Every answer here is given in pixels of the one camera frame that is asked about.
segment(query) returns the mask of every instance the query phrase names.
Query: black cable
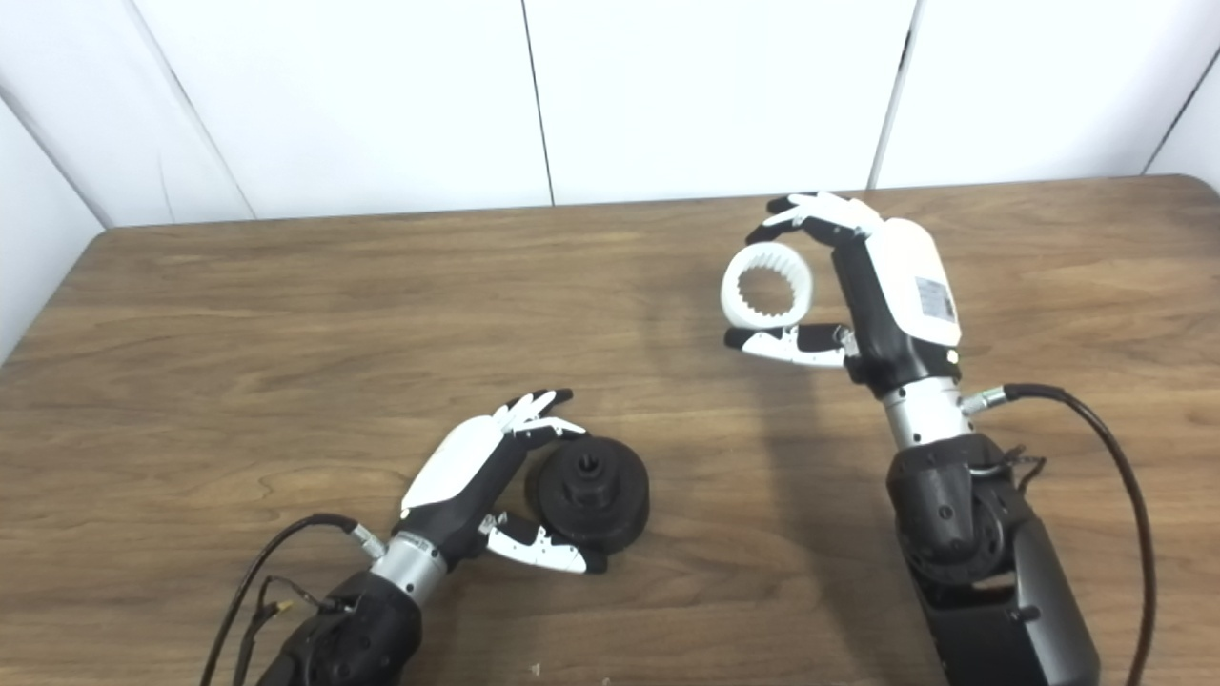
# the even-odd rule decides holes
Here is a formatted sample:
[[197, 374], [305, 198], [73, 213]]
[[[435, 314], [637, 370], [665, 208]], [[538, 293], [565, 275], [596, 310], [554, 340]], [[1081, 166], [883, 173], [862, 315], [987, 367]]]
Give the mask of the black cable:
[[212, 674], [216, 673], [216, 663], [220, 660], [221, 651], [224, 648], [224, 638], [228, 637], [229, 629], [233, 627], [233, 620], [237, 619], [237, 613], [242, 609], [242, 601], [245, 599], [246, 592], [250, 591], [250, 585], [254, 583], [255, 575], [262, 569], [264, 563], [271, 557], [271, 553], [276, 551], [287, 541], [292, 535], [296, 533], [303, 529], [310, 526], [337, 526], [343, 530], [344, 533], [351, 533], [355, 531], [359, 522], [356, 520], [329, 513], [317, 513], [311, 514], [307, 518], [299, 519], [288, 526], [285, 526], [279, 533], [276, 533], [266, 546], [259, 551], [259, 554], [254, 557], [254, 561], [245, 570], [245, 575], [237, 585], [237, 591], [233, 593], [233, 601], [229, 602], [229, 607], [224, 610], [224, 616], [221, 619], [221, 627], [216, 632], [216, 638], [212, 640], [212, 648], [207, 653], [207, 662], [204, 663], [204, 674], [199, 679], [199, 686], [210, 686], [212, 682]]
[[250, 669], [250, 658], [254, 657], [254, 637], [257, 636], [259, 631], [266, 626], [268, 621], [287, 610], [287, 605], [290, 604], [292, 603], [271, 603], [270, 605], [266, 605], [260, 603], [255, 608], [254, 615], [250, 616], [250, 625], [245, 627], [245, 634], [242, 635], [242, 643], [237, 652], [237, 664], [233, 668], [233, 686], [242, 686], [245, 684], [245, 674]]
[[296, 583], [292, 579], [287, 579], [284, 576], [276, 576], [274, 574], [262, 580], [262, 586], [259, 587], [259, 596], [257, 601], [255, 602], [256, 608], [261, 608], [267, 604], [267, 586], [271, 586], [273, 581], [278, 581], [290, 587], [293, 592], [300, 597], [300, 599], [305, 601], [306, 603], [314, 605], [317, 609], [331, 609], [329, 602], [318, 601], [317, 597], [306, 591], [300, 583]]
[[1025, 494], [1025, 489], [1030, 487], [1030, 482], [1037, 478], [1038, 475], [1042, 474], [1042, 470], [1047, 469], [1046, 458], [1026, 458], [1026, 461], [1032, 461], [1033, 468], [1025, 472], [1021, 481], [1016, 482], [1016, 492], [1021, 494]]
[[1127, 459], [1118, 438], [1105, 426], [1102, 417], [1088, 408], [1078, 398], [1063, 388], [1055, 386], [1043, 386], [1041, 383], [1008, 383], [1004, 386], [1004, 394], [1009, 400], [1021, 398], [1046, 398], [1057, 400], [1071, 408], [1077, 415], [1088, 422], [1097, 436], [1110, 450], [1119, 475], [1122, 477], [1122, 486], [1131, 497], [1131, 508], [1136, 515], [1136, 535], [1139, 538], [1139, 563], [1143, 568], [1143, 618], [1139, 621], [1139, 640], [1136, 643], [1136, 653], [1131, 659], [1131, 671], [1127, 676], [1127, 686], [1138, 686], [1143, 676], [1144, 664], [1148, 662], [1148, 653], [1152, 651], [1152, 635], [1157, 625], [1157, 558], [1152, 544], [1152, 522], [1148, 519], [1148, 507], [1144, 504], [1139, 482], [1136, 481], [1135, 470], [1131, 469], [1131, 460]]

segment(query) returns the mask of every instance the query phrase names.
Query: white gear ring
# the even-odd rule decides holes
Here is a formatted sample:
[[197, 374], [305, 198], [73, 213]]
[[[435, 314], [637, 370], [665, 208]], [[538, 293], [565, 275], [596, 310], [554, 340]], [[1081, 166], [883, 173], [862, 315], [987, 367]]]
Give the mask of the white gear ring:
[[[760, 312], [742, 295], [742, 275], [765, 269], [783, 277], [792, 287], [792, 308], [778, 315]], [[814, 301], [814, 272], [800, 254], [782, 243], [755, 243], [733, 255], [720, 282], [720, 306], [725, 317], [741, 328], [775, 328], [792, 326], [809, 312]]]

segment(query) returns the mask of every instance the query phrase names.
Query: wood grain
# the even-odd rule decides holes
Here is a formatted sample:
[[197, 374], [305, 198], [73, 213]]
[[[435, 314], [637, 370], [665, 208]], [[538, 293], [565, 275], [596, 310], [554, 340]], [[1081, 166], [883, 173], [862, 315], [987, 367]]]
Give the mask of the wood grain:
[[[1146, 682], [1215, 681], [1215, 194], [1144, 177], [863, 197], [936, 236], [967, 387], [1065, 386], [1124, 441], [1161, 574]], [[560, 385], [564, 416], [648, 461], [648, 532], [603, 577], [464, 564], [409, 682], [943, 682], [893, 541], [881, 408], [843, 374], [721, 347], [720, 277], [761, 217], [725, 199], [105, 233], [0, 369], [0, 682], [194, 682], [274, 531], [315, 510], [388, 529], [458, 421]], [[792, 244], [816, 319], [844, 317], [826, 251]], [[1109, 458], [1050, 404], [981, 424], [1052, 458], [1032, 500], [1119, 684], [1139, 577]], [[271, 568], [325, 591], [357, 564], [323, 532]]]

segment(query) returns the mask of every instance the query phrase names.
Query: cable connector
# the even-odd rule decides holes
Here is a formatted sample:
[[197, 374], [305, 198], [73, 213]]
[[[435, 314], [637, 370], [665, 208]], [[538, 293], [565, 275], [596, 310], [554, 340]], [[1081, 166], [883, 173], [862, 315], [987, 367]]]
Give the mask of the cable connector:
[[996, 388], [988, 388], [974, 395], [964, 397], [961, 399], [961, 414], [966, 416], [976, 415], [1009, 402], [1011, 402], [1011, 398], [1004, 392], [1004, 387], [997, 386]]
[[348, 532], [348, 536], [355, 538], [360, 543], [360, 548], [373, 560], [379, 560], [386, 555], [386, 544], [381, 542], [381, 538], [377, 538], [377, 535], [365, 529], [365, 525], [357, 524]]

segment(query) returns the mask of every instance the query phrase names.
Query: robotic arm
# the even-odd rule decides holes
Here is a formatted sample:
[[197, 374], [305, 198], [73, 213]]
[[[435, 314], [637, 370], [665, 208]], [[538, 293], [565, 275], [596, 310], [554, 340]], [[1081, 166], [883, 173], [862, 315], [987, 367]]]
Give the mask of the robotic arm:
[[[569, 389], [538, 391], [458, 425], [407, 489], [389, 544], [364, 532], [371, 568], [318, 603], [317, 614], [284, 642], [259, 686], [398, 685], [422, 638], [421, 608], [461, 560], [484, 549], [560, 571], [605, 571], [605, 555], [522, 518], [493, 514], [528, 450], [587, 433], [547, 416], [571, 397]], [[210, 671], [205, 674], [206, 682]]]
[[[845, 367], [884, 408], [898, 448], [887, 476], [898, 542], [949, 682], [1094, 686], [1097, 649], [1047, 530], [1014, 482], [1019, 452], [1005, 453], [971, 421], [1010, 398], [959, 391], [961, 328], [931, 236], [830, 193], [789, 195], [767, 210], [773, 215], [747, 238], [742, 254], [754, 258], [745, 262], [778, 271], [799, 291], [791, 278], [799, 255], [767, 242], [804, 231], [832, 249], [852, 326], [799, 325], [797, 308], [773, 326], [730, 328], [725, 343]], [[760, 312], [743, 310], [737, 292], [741, 271], [725, 275], [725, 314], [758, 323]]]

